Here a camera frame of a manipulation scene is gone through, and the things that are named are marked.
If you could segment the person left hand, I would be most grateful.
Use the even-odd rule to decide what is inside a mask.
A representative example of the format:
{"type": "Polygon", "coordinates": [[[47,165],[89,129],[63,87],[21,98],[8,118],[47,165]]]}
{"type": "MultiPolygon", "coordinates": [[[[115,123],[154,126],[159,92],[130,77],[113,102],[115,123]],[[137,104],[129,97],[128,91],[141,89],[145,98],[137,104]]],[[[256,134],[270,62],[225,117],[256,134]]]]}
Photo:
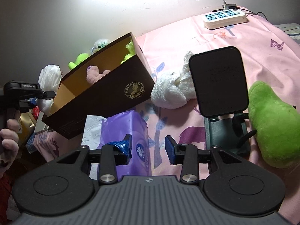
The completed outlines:
{"type": "Polygon", "coordinates": [[[18,154],[19,146],[18,146],[18,131],[20,128],[19,124],[19,118],[20,118],[20,111],[16,110],[14,118],[7,120],[7,128],[4,128],[1,130],[1,137],[3,138],[2,144],[4,149],[8,150],[10,153],[10,161],[9,164],[1,168],[1,178],[3,177],[6,170],[8,170],[13,161],[15,161],[15,158],[18,154]]]}

